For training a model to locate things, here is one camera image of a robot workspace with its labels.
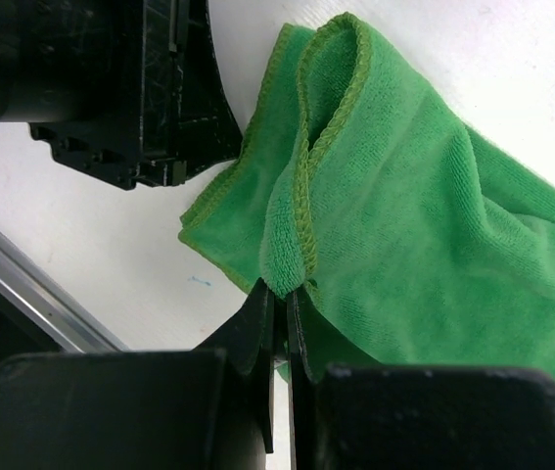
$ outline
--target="white table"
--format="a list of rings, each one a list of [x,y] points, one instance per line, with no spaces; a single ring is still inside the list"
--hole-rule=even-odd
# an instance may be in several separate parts
[[[459,116],[555,185],[555,2],[211,0],[210,7],[225,91],[242,127],[281,24],[319,26],[349,10],[385,34]],[[54,164],[24,124],[0,124],[0,231],[128,347],[192,348],[244,299],[176,238],[179,215],[221,169],[183,187],[124,193]],[[272,468],[288,468],[287,460],[274,459]]]

